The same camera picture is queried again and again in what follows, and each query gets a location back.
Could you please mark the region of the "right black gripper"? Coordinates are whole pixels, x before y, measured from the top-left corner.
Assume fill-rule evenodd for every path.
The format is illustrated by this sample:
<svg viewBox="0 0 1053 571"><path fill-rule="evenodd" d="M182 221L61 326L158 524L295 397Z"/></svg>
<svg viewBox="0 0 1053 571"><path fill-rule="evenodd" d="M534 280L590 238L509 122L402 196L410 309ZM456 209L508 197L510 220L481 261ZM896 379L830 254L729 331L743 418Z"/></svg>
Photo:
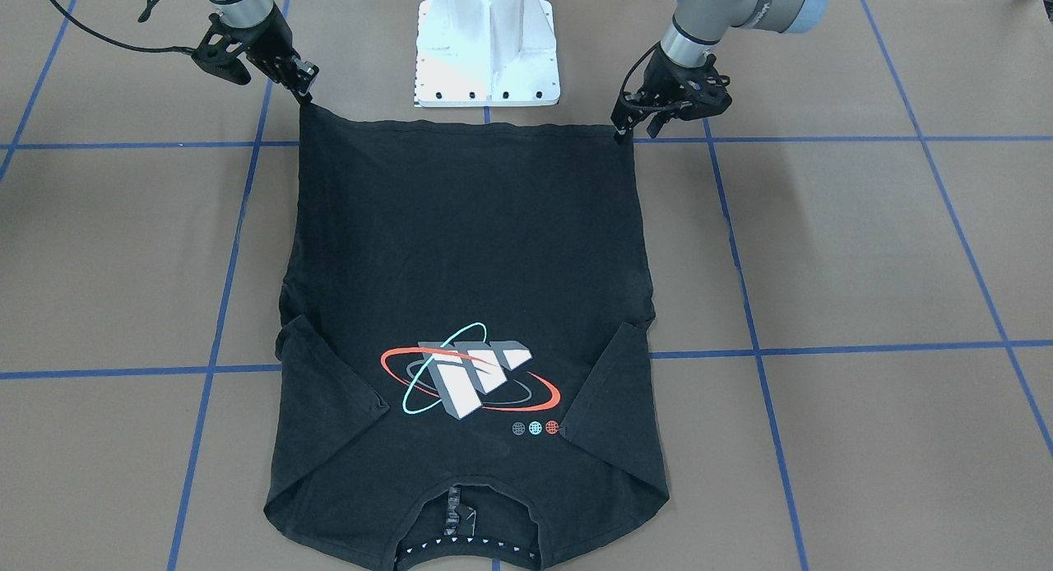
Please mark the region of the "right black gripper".
<svg viewBox="0 0 1053 571"><path fill-rule="evenodd" d="M246 58L271 82L292 92L300 104L312 102L309 90L318 67L300 57L293 47L292 29L281 12L270 12L264 20L249 28L230 27L218 13L208 16L211 26L191 59L199 68L236 85L247 85L251 73Z"/></svg>

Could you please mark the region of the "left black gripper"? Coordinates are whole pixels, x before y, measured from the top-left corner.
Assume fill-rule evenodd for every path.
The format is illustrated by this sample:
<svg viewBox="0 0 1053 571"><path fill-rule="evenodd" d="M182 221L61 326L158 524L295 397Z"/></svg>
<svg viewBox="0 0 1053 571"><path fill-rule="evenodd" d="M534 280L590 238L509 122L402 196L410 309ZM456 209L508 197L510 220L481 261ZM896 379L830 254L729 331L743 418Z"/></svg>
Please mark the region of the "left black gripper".
<svg viewBox="0 0 1053 571"><path fill-rule="evenodd" d="M615 140L631 140L645 118L651 119L647 135L657 137L674 118L687 122L726 113L732 105L731 80L715 62L714 54L706 53L699 67L682 67L665 51L647 50L627 71L610 114Z"/></svg>

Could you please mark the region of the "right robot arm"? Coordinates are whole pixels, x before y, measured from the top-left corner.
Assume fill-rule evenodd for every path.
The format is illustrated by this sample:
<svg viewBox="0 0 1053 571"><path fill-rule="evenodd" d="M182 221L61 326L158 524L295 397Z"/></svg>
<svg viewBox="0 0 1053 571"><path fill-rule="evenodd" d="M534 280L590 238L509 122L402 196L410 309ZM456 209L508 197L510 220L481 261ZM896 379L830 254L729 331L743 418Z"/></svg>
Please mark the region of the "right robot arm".
<svg viewBox="0 0 1053 571"><path fill-rule="evenodd" d="M188 57L199 68L236 85L251 81L244 58L271 82L311 102L318 67L294 50L292 29L275 0L207 0L216 9L210 27Z"/></svg>

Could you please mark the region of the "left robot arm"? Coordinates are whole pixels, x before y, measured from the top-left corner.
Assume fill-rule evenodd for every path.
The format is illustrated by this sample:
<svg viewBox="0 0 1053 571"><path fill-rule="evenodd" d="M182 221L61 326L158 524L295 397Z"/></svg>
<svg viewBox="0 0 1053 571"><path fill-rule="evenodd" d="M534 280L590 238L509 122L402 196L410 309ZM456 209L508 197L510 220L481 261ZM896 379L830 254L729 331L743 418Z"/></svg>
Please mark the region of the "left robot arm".
<svg viewBox="0 0 1053 571"><path fill-rule="evenodd" d="M665 34L627 72L610 114L615 140L632 139L647 122L657 137L672 120L695 121L732 105L730 79L715 68L715 50L728 29L804 34L814 28L828 0L680 0Z"/></svg>

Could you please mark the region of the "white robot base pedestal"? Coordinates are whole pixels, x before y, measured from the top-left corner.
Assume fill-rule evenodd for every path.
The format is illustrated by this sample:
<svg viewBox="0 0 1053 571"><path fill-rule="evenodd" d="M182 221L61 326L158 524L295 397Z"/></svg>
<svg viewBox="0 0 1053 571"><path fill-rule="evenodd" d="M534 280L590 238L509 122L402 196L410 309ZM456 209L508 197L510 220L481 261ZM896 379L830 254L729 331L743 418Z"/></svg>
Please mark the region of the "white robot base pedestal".
<svg viewBox="0 0 1053 571"><path fill-rule="evenodd" d="M424 0L414 102L424 109L552 106L561 96L545 0Z"/></svg>

